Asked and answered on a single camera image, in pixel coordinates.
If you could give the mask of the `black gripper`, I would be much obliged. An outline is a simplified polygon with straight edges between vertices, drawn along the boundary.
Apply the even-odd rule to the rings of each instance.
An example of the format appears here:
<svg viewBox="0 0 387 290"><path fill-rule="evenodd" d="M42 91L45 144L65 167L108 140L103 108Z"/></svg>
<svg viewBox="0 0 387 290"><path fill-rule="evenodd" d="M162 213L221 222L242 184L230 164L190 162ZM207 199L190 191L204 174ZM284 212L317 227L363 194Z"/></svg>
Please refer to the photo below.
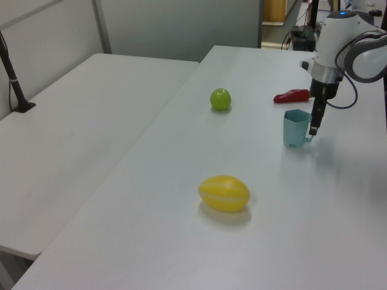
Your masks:
<svg viewBox="0 0 387 290"><path fill-rule="evenodd" d="M311 112L310 121L310 135L317 135L318 129L320 128L321 121L325 114L326 102L321 101L324 97L326 100L335 98L337 90L339 88L339 82L336 83L323 83L315 79L311 80L310 95L314 97L313 108Z"/></svg>

